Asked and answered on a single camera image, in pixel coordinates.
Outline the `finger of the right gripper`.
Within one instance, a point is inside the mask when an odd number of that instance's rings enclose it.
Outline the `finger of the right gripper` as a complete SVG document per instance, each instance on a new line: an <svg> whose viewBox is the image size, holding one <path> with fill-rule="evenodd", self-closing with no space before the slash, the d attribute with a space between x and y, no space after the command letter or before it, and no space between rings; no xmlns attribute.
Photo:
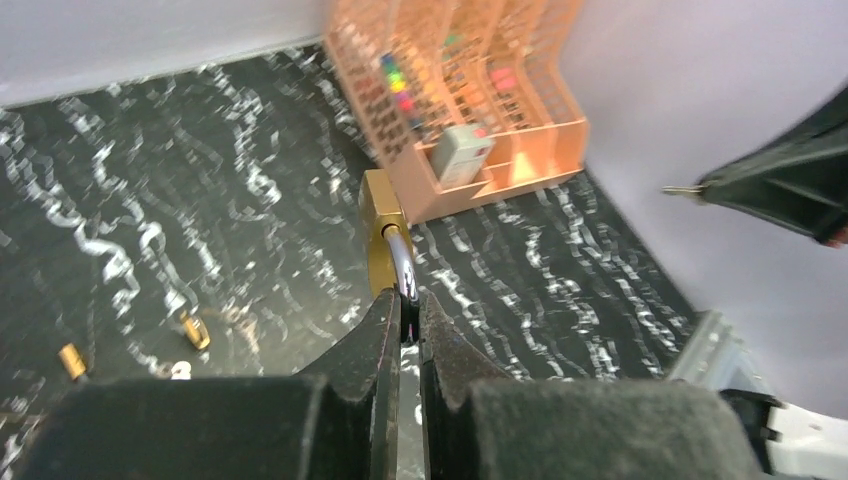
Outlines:
<svg viewBox="0 0 848 480"><path fill-rule="evenodd" d="M702 201L819 244L847 242L847 91L767 145L702 176Z"/></svg>

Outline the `large brass padlock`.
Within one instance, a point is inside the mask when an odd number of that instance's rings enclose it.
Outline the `large brass padlock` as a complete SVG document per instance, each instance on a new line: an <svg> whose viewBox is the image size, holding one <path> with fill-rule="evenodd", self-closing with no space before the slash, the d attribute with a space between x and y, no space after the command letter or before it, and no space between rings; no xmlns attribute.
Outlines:
<svg viewBox="0 0 848 480"><path fill-rule="evenodd" d="M74 344L65 344L59 350L58 357L72 381L81 382L88 379L87 366Z"/></svg>

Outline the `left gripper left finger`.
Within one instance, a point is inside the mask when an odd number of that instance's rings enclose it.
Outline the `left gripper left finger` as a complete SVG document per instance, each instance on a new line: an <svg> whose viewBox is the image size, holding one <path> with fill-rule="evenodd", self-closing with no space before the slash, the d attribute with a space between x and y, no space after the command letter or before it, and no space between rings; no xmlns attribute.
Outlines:
<svg viewBox="0 0 848 480"><path fill-rule="evenodd" d="M67 395L23 479L392 479L402 300L289 376L136 379Z"/></svg>

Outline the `small brass padlock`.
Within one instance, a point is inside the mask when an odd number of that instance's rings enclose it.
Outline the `small brass padlock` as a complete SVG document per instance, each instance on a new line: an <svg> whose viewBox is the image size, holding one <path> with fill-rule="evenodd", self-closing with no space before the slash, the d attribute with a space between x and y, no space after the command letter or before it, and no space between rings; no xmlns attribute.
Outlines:
<svg viewBox="0 0 848 480"><path fill-rule="evenodd" d="M198 351L207 349L211 343L208 329L201 318L183 311L179 322L188 341Z"/></svg>

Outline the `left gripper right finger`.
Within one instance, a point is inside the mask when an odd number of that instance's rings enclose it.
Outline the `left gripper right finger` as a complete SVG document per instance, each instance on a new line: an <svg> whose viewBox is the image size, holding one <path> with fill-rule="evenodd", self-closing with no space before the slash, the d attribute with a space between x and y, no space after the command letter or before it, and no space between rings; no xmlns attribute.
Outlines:
<svg viewBox="0 0 848 480"><path fill-rule="evenodd" d="M665 380L518 380L459 331L431 292L419 313L431 479L757 479L716 392Z"/></svg>

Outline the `silver padlock key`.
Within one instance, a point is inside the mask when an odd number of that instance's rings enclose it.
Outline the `silver padlock key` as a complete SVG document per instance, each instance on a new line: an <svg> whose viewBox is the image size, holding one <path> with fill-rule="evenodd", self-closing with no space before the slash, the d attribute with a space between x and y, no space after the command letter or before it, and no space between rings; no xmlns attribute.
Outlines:
<svg viewBox="0 0 848 480"><path fill-rule="evenodd" d="M690 199L700 199L702 197L703 187L701 185L695 186L664 186L661 188L661 192L670 196L681 196Z"/></svg>

